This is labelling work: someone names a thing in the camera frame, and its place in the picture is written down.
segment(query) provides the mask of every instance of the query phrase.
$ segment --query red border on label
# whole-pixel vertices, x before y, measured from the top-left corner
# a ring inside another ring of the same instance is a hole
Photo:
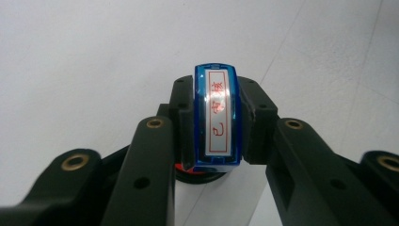
[[[225,138],[226,138],[226,149],[224,150],[224,151],[222,151],[222,150],[211,150],[211,143],[212,143],[212,139],[211,139],[211,125],[212,125],[212,117],[211,117],[211,111],[212,111],[212,108],[211,108],[211,99],[209,100],[209,131],[208,131],[208,133],[209,133],[209,148],[208,148],[208,150],[209,150],[209,152],[210,153],[226,153],[228,150],[227,150],[227,147],[228,147],[228,145],[227,145],[227,142],[228,142],[228,138],[229,138],[229,123],[228,123],[228,112],[227,112],[227,105],[229,105],[230,106],[230,103],[228,103],[228,101],[227,101],[227,93],[226,93],[226,74],[225,74],[225,72],[208,72],[208,92],[209,93],[211,93],[212,91],[211,91],[211,73],[223,73],[223,82],[224,82],[224,86],[225,86],[225,89],[224,89],[224,92],[225,92],[225,103],[226,103],[226,107],[225,107],[225,112],[226,112],[226,136],[225,136]]]

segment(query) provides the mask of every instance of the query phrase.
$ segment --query mounting hole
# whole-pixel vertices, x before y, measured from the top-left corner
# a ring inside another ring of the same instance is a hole
[[[303,125],[299,121],[286,121],[285,125],[290,127],[291,129],[302,129]]]
[[[346,190],[346,184],[341,180],[332,179],[331,181],[329,181],[329,183],[336,189]]]
[[[135,180],[135,188],[143,189],[150,185],[150,179],[147,177],[141,177]]]
[[[187,104],[180,103],[177,105],[179,108],[187,108]]]
[[[393,156],[382,155],[377,158],[379,165],[388,170],[399,172],[399,159]]]
[[[156,129],[163,125],[164,125],[164,122],[162,120],[153,119],[153,120],[147,121],[147,127],[151,128],[151,129]]]
[[[74,171],[83,168],[87,163],[87,154],[76,153],[65,159],[61,164],[61,168],[65,171]]]

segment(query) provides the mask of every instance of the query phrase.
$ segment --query white floor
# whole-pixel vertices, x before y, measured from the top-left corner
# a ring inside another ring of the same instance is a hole
[[[0,2],[0,205],[59,154],[107,156],[195,65],[258,81],[336,152],[399,154],[395,0]],[[279,225],[265,166],[177,184],[176,225]]]

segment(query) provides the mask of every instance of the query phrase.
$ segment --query white label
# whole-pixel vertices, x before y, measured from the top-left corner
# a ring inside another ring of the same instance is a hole
[[[206,143],[208,156],[231,155],[231,104],[227,70],[206,70]]]

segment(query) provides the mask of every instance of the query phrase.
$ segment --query blue plastic case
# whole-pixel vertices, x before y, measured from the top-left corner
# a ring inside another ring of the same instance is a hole
[[[240,164],[241,99],[235,69],[210,63],[196,66],[194,83],[195,167],[230,171]]]

